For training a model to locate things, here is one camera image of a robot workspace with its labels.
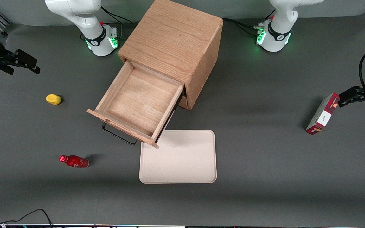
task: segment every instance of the wood grain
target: wood grain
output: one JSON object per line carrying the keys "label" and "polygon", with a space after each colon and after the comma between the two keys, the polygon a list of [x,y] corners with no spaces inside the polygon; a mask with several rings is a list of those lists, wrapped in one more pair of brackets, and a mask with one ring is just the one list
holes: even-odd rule
{"label": "wood grain", "polygon": [[119,92],[122,85],[125,83],[126,79],[128,78],[128,75],[132,73],[132,70],[134,69],[132,63],[130,61],[126,61],[123,67],[120,69],[119,73],[113,80],[112,84],[102,97],[101,101],[95,108],[96,110],[100,110],[102,112],[106,112],[107,107],[109,103],[113,100],[115,95]]}
{"label": "wood grain", "polygon": [[180,103],[178,104],[181,108],[185,108],[185,109],[188,109],[188,104],[187,104],[187,97],[186,96],[183,96],[181,98],[181,101]]}
{"label": "wood grain", "polygon": [[159,134],[161,133],[161,131],[163,129],[163,126],[167,122],[168,116],[171,115],[171,112],[174,110],[174,106],[176,105],[178,98],[180,98],[183,90],[184,90],[184,84],[180,84],[177,89],[177,92],[174,94],[174,97],[172,98],[170,104],[168,105],[166,112],[164,113],[161,120],[159,121],[159,124],[158,124],[156,130],[154,131],[151,140],[156,141],[156,139],[158,138]]}
{"label": "wood grain", "polygon": [[191,80],[185,86],[187,93],[187,109],[191,110],[205,85],[215,63],[218,59],[219,43],[222,34],[222,24],[219,26],[214,37],[211,39],[207,51],[196,67]]}
{"label": "wood grain", "polygon": [[118,54],[186,83],[221,24],[216,16],[155,0]]}
{"label": "wood grain", "polygon": [[177,90],[177,83],[133,69],[111,101],[107,114],[152,136]]}
{"label": "wood grain", "polygon": [[87,112],[156,147],[183,89],[184,83],[127,60],[95,111]]}

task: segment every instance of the red bottle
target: red bottle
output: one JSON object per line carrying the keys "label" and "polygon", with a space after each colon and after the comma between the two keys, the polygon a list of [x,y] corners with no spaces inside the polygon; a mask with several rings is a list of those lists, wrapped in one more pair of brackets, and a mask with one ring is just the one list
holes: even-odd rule
{"label": "red bottle", "polygon": [[60,162],[64,162],[67,166],[77,167],[77,168],[87,168],[90,162],[82,157],[78,157],[75,155],[70,156],[60,156],[58,159]]}

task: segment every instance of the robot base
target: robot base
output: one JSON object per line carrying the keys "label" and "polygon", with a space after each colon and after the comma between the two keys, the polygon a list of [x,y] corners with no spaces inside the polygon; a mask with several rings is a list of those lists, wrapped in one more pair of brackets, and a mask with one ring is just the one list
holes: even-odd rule
{"label": "robot base", "polygon": [[88,48],[96,56],[107,56],[118,47],[118,33],[116,28],[110,27],[109,25],[103,25],[103,28],[106,30],[106,37],[101,41],[99,46],[93,46],[86,40]]}
{"label": "robot base", "polygon": [[[263,26],[264,28],[267,28],[268,23],[270,23],[271,20],[266,20],[262,23],[259,23],[259,26]],[[266,51],[269,52],[278,52],[288,43],[288,39],[290,37],[291,33],[284,37],[281,41],[276,41],[274,36],[272,36],[268,31],[265,29],[262,31],[262,33],[257,37],[256,44],[262,46]]]}

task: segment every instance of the red box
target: red box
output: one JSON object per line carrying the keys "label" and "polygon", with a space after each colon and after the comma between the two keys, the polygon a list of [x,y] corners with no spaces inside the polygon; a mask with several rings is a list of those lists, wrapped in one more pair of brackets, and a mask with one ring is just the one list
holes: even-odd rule
{"label": "red box", "polygon": [[317,108],[315,115],[313,116],[305,131],[311,135],[322,131],[323,128],[326,127],[326,124],[329,122],[333,111],[338,106],[339,100],[339,95],[336,93],[333,93],[329,97],[324,99],[322,103],[320,103],[319,108]]}

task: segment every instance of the white tray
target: white tray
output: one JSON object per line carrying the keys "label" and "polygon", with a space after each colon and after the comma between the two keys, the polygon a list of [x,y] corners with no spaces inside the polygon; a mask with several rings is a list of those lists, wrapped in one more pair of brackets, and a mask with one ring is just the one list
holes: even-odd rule
{"label": "white tray", "polygon": [[142,143],[139,178],[145,184],[213,183],[215,135],[211,130],[163,131],[159,149]]}

